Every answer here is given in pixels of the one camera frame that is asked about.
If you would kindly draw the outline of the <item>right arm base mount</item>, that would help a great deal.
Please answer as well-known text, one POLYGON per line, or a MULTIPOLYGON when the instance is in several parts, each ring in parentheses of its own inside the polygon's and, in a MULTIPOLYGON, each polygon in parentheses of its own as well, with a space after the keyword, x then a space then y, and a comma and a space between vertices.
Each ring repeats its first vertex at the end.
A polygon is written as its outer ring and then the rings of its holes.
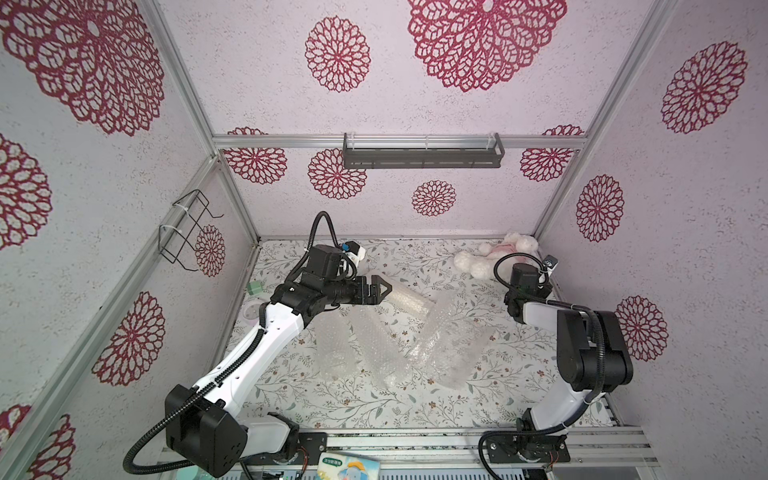
POLYGON ((566 435, 533 436, 511 430, 488 431, 480 437, 478 450, 492 464, 554 465, 571 460, 566 439, 566 435))

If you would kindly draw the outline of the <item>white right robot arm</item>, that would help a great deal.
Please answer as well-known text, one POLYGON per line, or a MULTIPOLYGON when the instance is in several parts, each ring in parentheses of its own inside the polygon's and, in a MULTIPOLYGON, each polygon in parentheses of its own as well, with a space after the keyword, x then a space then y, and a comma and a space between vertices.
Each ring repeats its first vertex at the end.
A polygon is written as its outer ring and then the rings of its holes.
POLYGON ((495 279, 507 288, 504 304, 515 322, 555 334, 558 379, 545 397, 526 410, 518 428, 529 436, 553 435, 575 424, 605 394, 633 378, 631 355, 620 322, 611 311, 553 300, 547 264, 517 262, 507 278, 502 262, 495 279))

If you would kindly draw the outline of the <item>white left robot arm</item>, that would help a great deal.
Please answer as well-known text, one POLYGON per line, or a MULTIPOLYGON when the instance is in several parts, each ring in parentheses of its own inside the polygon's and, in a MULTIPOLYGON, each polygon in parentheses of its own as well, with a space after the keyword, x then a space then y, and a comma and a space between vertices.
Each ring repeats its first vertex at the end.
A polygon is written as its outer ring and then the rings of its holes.
POLYGON ((255 326, 240 343, 193 386, 169 392, 164 418, 129 448, 124 471, 153 475, 196 466, 219 478, 258 454, 293 456, 297 424, 268 414, 245 425, 237 416, 254 382, 316 316, 341 305, 379 305, 391 293, 380 276, 359 274, 365 253, 354 241, 308 248, 260 305, 255 326))

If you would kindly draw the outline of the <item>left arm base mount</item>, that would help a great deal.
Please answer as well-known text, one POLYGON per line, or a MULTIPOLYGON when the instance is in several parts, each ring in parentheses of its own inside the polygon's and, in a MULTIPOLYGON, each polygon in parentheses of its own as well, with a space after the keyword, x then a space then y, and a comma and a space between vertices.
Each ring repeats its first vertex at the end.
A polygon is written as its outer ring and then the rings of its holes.
POLYGON ((248 466, 316 467, 327 443, 326 432, 299 432, 291 434, 287 446, 277 453, 259 453, 246 457, 244 462, 248 466))

